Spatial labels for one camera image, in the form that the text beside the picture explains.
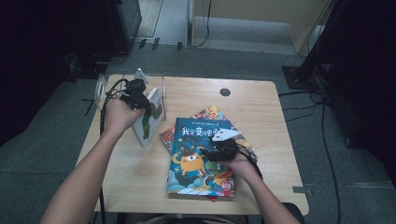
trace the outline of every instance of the children's book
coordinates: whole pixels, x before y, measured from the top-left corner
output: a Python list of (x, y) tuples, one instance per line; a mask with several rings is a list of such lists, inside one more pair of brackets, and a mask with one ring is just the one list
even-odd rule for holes
[[(206, 109), (200, 111), (199, 113), (195, 114), (192, 116), (193, 119), (216, 119), (216, 120), (227, 120), (227, 118), (224, 116), (221, 110), (215, 105), (211, 105), (207, 107)], [(160, 138), (161, 141), (163, 141), (163, 144), (165, 145), (166, 149), (170, 153), (172, 153), (172, 146), (174, 144), (174, 135), (175, 135), (175, 126), (169, 128), (163, 133), (160, 133)], [(236, 143), (238, 143), (241, 146), (244, 146), (246, 148), (249, 148), (251, 150), (253, 149), (253, 146), (248, 142), (248, 140), (244, 137), (244, 135), (239, 134), (235, 138)]]
[(164, 114), (163, 97), (158, 91), (158, 88), (152, 89), (148, 95), (148, 100), (150, 102), (151, 111), (146, 111), (146, 113), (140, 116), (132, 126), (142, 147), (146, 147), (149, 144)]
[(231, 122), (217, 119), (177, 118), (168, 176), (170, 194), (233, 197), (233, 171), (209, 161), (201, 149), (214, 150), (210, 138)]

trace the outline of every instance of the right hand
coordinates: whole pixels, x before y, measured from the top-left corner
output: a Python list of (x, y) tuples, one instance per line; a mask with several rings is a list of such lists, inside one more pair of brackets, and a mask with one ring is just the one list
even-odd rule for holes
[[(246, 155), (249, 155), (247, 150), (243, 147), (239, 147), (239, 150)], [(237, 153), (232, 161), (222, 161), (220, 164), (229, 167), (236, 175), (242, 177), (245, 180), (252, 175), (257, 175), (253, 165), (250, 164), (248, 159), (240, 153)]]
[(120, 99), (111, 100), (106, 108), (105, 130), (111, 133), (123, 133), (144, 113), (145, 109), (132, 110)]

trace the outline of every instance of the person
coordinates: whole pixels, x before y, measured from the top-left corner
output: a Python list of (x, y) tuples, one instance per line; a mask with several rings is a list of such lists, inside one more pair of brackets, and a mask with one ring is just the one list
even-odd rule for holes
[[(131, 110), (122, 100), (109, 102), (102, 135), (56, 190), (40, 223), (89, 223), (113, 148), (144, 112), (144, 109)], [(250, 186), (265, 223), (298, 223), (244, 156), (238, 154), (234, 160), (223, 164)]]

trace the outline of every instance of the black cord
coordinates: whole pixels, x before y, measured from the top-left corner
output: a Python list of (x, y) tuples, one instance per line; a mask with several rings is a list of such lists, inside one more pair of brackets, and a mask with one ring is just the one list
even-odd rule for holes
[[(294, 94), (300, 94), (300, 93), (306, 93), (306, 92), (310, 92), (309, 97), (310, 97), (311, 101), (315, 103), (314, 105), (309, 105), (309, 106), (304, 106), (304, 107), (291, 107), (291, 108), (286, 108), (286, 109), (282, 109), (282, 110), (283, 111), (288, 111), (288, 110), (300, 110), (300, 109), (313, 108), (312, 111), (309, 114), (302, 115), (302, 116), (294, 118), (294, 119), (286, 119), (286, 122), (312, 116), (314, 114), (314, 112), (315, 112), (315, 109), (316, 109), (317, 105), (324, 104), (325, 96), (323, 95), (324, 92), (321, 92), (321, 91), (292, 91), (292, 92), (281, 93), (278, 96), (281, 97), (281, 96), (285, 96), (285, 95), (294, 95)], [(318, 94), (320, 96), (320, 100), (319, 101), (314, 99), (314, 94)]]
[(244, 157), (246, 157), (247, 160), (250, 162), (250, 164), (253, 165), (253, 167), (254, 167), (254, 169), (256, 170), (256, 172), (257, 172), (257, 174), (259, 175), (259, 177), (262, 179), (262, 172), (260, 171), (260, 168), (259, 168), (259, 166), (257, 165), (257, 156), (254, 155), (254, 158), (252, 158), (252, 154), (251, 154), (251, 152), (249, 152), (249, 150), (248, 150), (247, 148), (245, 148), (244, 146), (239, 145), (239, 144), (238, 144), (238, 146), (243, 147), (243, 148), (247, 151), (247, 153), (248, 153), (249, 155), (247, 155), (247, 154), (245, 154), (244, 152), (241, 152), (241, 150), (235, 149), (235, 148), (233, 148), (233, 147), (223, 147), (223, 148), (227, 148), (227, 149), (236, 151), (236, 152), (238, 152), (239, 154), (241, 154), (241, 155), (243, 155)]
[(115, 61), (110, 61), (110, 62), (97, 62), (95, 61), (95, 63), (97, 64), (113, 64), (113, 63), (119, 63), (120, 61), (122, 61), (124, 58), (126, 57), (126, 53), (124, 53), (119, 59), (115, 60)]
[(207, 21), (206, 21), (206, 24), (205, 24), (205, 19), (204, 19), (204, 26), (206, 27), (206, 36), (205, 36), (205, 38), (204, 38), (204, 40), (202, 41), (201, 44), (196, 45), (196, 46), (192, 46), (193, 48), (200, 48), (201, 46), (206, 44), (207, 40), (209, 39), (210, 8), (212, 8), (212, 0), (209, 1), (209, 8), (207, 10)]
[[(316, 108), (317, 105), (323, 105), (323, 108), (322, 108), (322, 117), (321, 117), (321, 135), (322, 135), (323, 145), (324, 145), (325, 150), (326, 150), (327, 158), (328, 158), (328, 160), (329, 160), (330, 168), (331, 168), (331, 170), (332, 170), (332, 180), (333, 180), (333, 183), (334, 183), (335, 198), (336, 198), (336, 201), (337, 201), (337, 224), (339, 224), (339, 223), (341, 223), (341, 203), (340, 203), (340, 195), (339, 195), (339, 192), (338, 192), (337, 178), (336, 178), (336, 176), (335, 176), (334, 167), (333, 167), (333, 165), (332, 165), (332, 158), (331, 158), (330, 153), (329, 153), (329, 148), (328, 148), (328, 146), (327, 146), (326, 137), (325, 137), (325, 132), (324, 132), (324, 115), (325, 115), (324, 112), (325, 112), (326, 102), (328, 101), (328, 98), (327, 98), (325, 95), (323, 95), (324, 92), (320, 92), (320, 91), (292, 91), (292, 92), (287, 92), (287, 93), (279, 94), (279, 97), (280, 97), (280, 96), (284, 96), (284, 95), (294, 95), (294, 94), (300, 94), (300, 93), (305, 93), (305, 92), (311, 92), (311, 94), (310, 94), (310, 99), (311, 99), (311, 101), (313, 101), (315, 104), (312, 105), (312, 106), (306, 106), (306, 107), (301, 107), (301, 108), (289, 108), (289, 109), (304, 109), (304, 108), (314, 107), (314, 110), (312, 111), (311, 114), (305, 115), (305, 116), (301, 116), (301, 117), (299, 117), (299, 118), (296, 118), (296, 119), (300, 119), (300, 118), (303, 118), (303, 117), (307, 117), (307, 116), (312, 115), (313, 112), (315, 111), (315, 108)], [(320, 100), (319, 100), (319, 101), (317, 101), (317, 100), (314, 99), (314, 97), (313, 97), (313, 94), (314, 94), (314, 93), (316, 93), (316, 94), (318, 94), (318, 95), (320, 96)]]
[(325, 134), (324, 134), (324, 111), (325, 111), (325, 108), (326, 108), (326, 104), (323, 104), (322, 118), (321, 118), (321, 132), (322, 132), (323, 145), (326, 149), (327, 158), (329, 159), (330, 168), (332, 170), (332, 181), (334, 183), (335, 198), (337, 200), (337, 223), (341, 223), (341, 204), (340, 204), (340, 195), (338, 193), (338, 183), (337, 183), (337, 178), (335, 177), (335, 171), (334, 171), (334, 167), (332, 165), (332, 158), (330, 157), (329, 149), (327, 147), (327, 142), (326, 142), (326, 138), (325, 138)]
[[(121, 82), (128, 82), (128, 79), (120, 79), (116, 83), (114, 83), (113, 87), (111, 87), (110, 91), (106, 93), (106, 99), (103, 102), (103, 107), (100, 113), (100, 135), (102, 135), (103, 131), (105, 130), (105, 121), (106, 121), (106, 107), (107, 104), (110, 100), (117, 98), (117, 93), (120, 91), (116, 91), (113, 93), (113, 91), (116, 89), (116, 87), (121, 83)], [(100, 190), (99, 194), (99, 203), (100, 203), (100, 212), (102, 216), (102, 223), (106, 224), (106, 211), (105, 211), (105, 199), (103, 195), (103, 188)]]

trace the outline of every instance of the blue book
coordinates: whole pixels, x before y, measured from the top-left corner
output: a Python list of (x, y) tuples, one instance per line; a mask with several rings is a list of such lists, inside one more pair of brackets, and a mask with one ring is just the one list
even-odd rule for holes
[(200, 149), (211, 151), (210, 142), (220, 129), (231, 129), (228, 120), (177, 118), (167, 192), (170, 194), (233, 197), (233, 171), (209, 161)]

